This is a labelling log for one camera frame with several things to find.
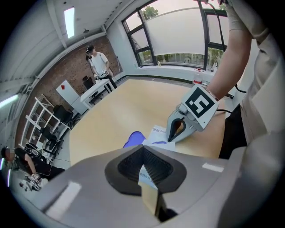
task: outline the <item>floor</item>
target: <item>floor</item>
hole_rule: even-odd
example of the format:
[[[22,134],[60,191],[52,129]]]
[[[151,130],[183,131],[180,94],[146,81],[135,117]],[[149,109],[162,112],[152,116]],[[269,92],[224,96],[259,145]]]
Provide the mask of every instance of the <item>floor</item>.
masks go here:
[[[191,88],[193,85],[192,84],[188,84],[188,83],[185,83],[185,82],[180,82],[180,81],[173,81],[173,80],[167,80],[167,79],[160,79],[160,78],[151,78],[151,77],[126,77],[124,79],[122,79],[121,82],[117,83],[117,86],[120,86],[121,84],[123,84],[124,82],[126,82],[128,79],[135,79],[135,80],[148,80],[148,81],[159,81],[159,82],[164,82],[164,83],[170,83],[170,84],[174,84],[174,85],[179,85],[179,86],[185,86],[185,87],[189,87]],[[102,94],[102,98],[104,98],[106,95],[108,95],[108,92],[105,91],[103,94]],[[228,105],[227,103],[230,103],[229,102],[230,99],[227,98],[226,99],[226,109],[232,111],[232,108],[230,107],[230,105]],[[63,138],[64,139],[64,142],[62,144],[62,149],[59,151],[59,154],[56,156],[56,159],[53,161],[53,165],[55,167],[58,167],[58,168],[64,168],[64,169],[68,169],[70,167],[70,155],[69,155],[69,133],[68,132],[65,137]]]

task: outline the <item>white wall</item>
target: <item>white wall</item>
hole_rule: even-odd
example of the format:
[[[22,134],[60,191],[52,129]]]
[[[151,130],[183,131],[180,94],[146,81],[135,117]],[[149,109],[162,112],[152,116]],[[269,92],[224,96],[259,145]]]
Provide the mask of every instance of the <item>white wall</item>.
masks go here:
[[[193,68],[180,67],[180,66],[144,66],[138,67],[135,59],[132,47],[129,39],[126,35],[126,31],[122,25],[122,20],[129,16],[136,8],[140,7],[147,0],[137,0],[130,4],[121,14],[115,19],[113,24],[107,29],[107,37],[114,49],[115,54],[118,56],[121,66],[124,71],[124,75],[147,75],[147,76],[162,76],[173,77],[185,80],[193,80],[195,71]],[[244,75],[240,81],[239,88],[241,90],[247,90],[253,80],[253,68],[254,61],[257,56],[258,47],[256,42],[252,42],[252,51],[250,60],[245,69]],[[206,71],[203,73],[203,80],[211,81],[213,73]],[[229,92],[231,95],[235,95],[237,90],[235,87]],[[241,101],[244,94],[237,94],[237,98],[233,100],[234,107]]]

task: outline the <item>wooden table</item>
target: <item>wooden table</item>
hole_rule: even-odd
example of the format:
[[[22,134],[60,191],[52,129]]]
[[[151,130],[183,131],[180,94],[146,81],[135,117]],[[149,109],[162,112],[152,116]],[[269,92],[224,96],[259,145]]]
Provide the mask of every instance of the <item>wooden table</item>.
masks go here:
[[[94,84],[91,88],[89,88],[83,95],[81,95],[80,97],[80,102],[83,103],[88,109],[92,109],[93,106],[89,103],[90,101],[90,97],[96,93],[101,87],[105,86],[109,84],[112,91],[115,90],[115,88],[113,87],[112,83],[110,82],[109,79],[102,79],[99,82],[97,82],[96,84]]]
[[[147,138],[167,119],[189,88],[156,81],[127,80],[90,110],[70,132],[71,165],[122,148],[134,131]],[[221,100],[219,108],[224,108]],[[217,112],[203,132],[176,143],[180,153],[217,158],[224,137],[225,114]]]

